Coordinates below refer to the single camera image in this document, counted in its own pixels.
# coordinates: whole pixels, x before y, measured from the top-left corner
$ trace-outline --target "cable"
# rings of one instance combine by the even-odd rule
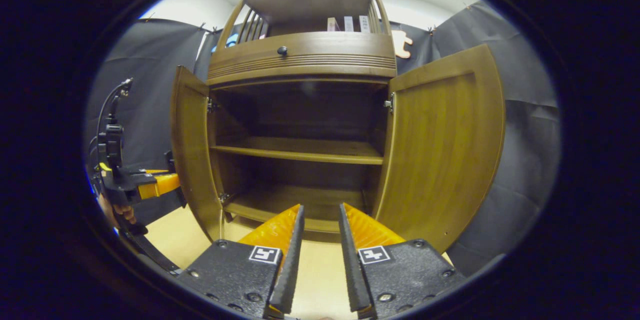
[[[89,141],[89,149],[91,149],[91,144],[98,139],[98,136],[94,136],[91,141]]]
[[[105,112],[105,106],[107,106],[107,103],[109,102],[109,99],[114,95],[114,93],[117,90],[120,89],[121,86],[122,86],[122,84],[119,84],[114,89],[112,89],[111,92],[109,92],[109,95],[107,96],[107,98],[105,98],[104,102],[102,103],[102,108],[100,109],[100,115],[98,115],[98,124],[95,127],[95,137],[96,137],[96,139],[98,139],[98,135],[100,135],[100,122],[102,122],[102,119],[103,119],[103,112]]]
[[[119,84],[118,86],[114,87],[114,89],[112,89],[111,92],[109,92],[109,95],[107,96],[107,98],[104,99],[104,102],[102,103],[102,108],[100,108],[100,114],[98,115],[98,124],[95,127],[95,139],[96,140],[98,139],[98,135],[100,135],[100,123],[103,120],[103,113],[105,112],[105,106],[107,106],[107,103],[109,102],[109,99],[118,90],[124,89],[124,91],[128,92],[129,89],[131,88],[132,82],[133,82],[133,78],[127,78],[126,80],[122,81],[121,84]]]

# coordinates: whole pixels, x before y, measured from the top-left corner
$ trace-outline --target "floor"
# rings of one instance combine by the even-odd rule
[[[256,222],[236,218],[224,224],[224,237],[231,241],[240,240],[256,225]],[[188,207],[178,208],[147,225],[147,228],[148,240],[180,268],[190,265],[211,244]],[[349,309],[345,264],[339,241],[338,234],[304,234],[293,309],[288,316],[304,320],[358,318],[357,313]]]

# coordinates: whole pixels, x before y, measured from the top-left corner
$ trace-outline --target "black cable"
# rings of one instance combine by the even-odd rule
[[[96,139],[98,139],[98,135],[100,135],[100,122],[102,122],[102,119],[103,119],[103,112],[105,112],[105,106],[107,106],[107,103],[109,102],[109,99],[121,87],[122,87],[122,84],[119,84],[114,89],[112,89],[111,92],[109,92],[109,95],[107,96],[107,98],[105,98],[104,102],[102,103],[102,108],[100,109],[100,115],[98,115],[98,124],[95,127],[95,137],[96,137]]]
[[[91,149],[91,144],[98,139],[98,136],[94,136],[91,141],[89,141],[89,150]]]

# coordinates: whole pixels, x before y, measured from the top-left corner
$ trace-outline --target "black curtain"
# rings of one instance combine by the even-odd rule
[[[176,21],[150,19],[136,21],[119,39],[103,62],[87,103],[85,151],[89,164],[97,160],[89,142],[96,135],[98,114],[105,97],[126,78],[134,78],[128,97],[119,102],[116,117],[124,126],[123,165],[144,169],[166,169],[163,154],[171,149],[170,99],[176,67],[183,65],[205,79],[208,56],[199,48],[206,31]],[[205,39],[201,55],[211,53]],[[203,58],[196,64],[196,58]],[[142,224],[149,224],[178,208],[176,194],[142,201],[134,207]]]
[[[447,250],[464,274],[508,252],[525,234],[551,192],[560,160],[560,118],[551,79],[517,28],[478,2],[424,31],[392,24],[413,40],[411,58],[396,58],[398,74],[441,57],[487,44],[496,61],[506,101],[500,165],[484,203]]]

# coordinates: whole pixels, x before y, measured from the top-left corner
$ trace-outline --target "cabinet door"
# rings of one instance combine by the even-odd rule
[[[210,240],[220,237],[222,206],[213,183],[207,138],[209,88],[178,66],[171,94],[171,147],[180,186]]]
[[[440,252],[464,231],[498,169],[505,100],[486,45],[447,56],[389,83],[380,200],[373,215],[407,240]]]

